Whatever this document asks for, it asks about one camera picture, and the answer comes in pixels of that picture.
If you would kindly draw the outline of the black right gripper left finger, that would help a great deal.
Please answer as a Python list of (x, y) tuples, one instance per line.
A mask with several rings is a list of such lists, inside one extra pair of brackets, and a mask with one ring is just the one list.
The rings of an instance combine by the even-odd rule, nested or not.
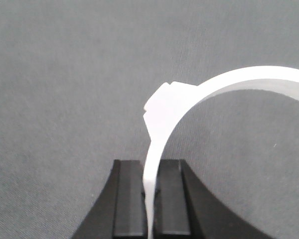
[(108, 180), (73, 234), (73, 239), (148, 237), (143, 167), (138, 160), (114, 160)]

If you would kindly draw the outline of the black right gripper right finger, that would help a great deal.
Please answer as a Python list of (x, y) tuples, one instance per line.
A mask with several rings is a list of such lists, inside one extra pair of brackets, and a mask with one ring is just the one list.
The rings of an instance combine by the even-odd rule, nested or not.
[(268, 239), (226, 207), (185, 160), (164, 159), (154, 198), (155, 239)]

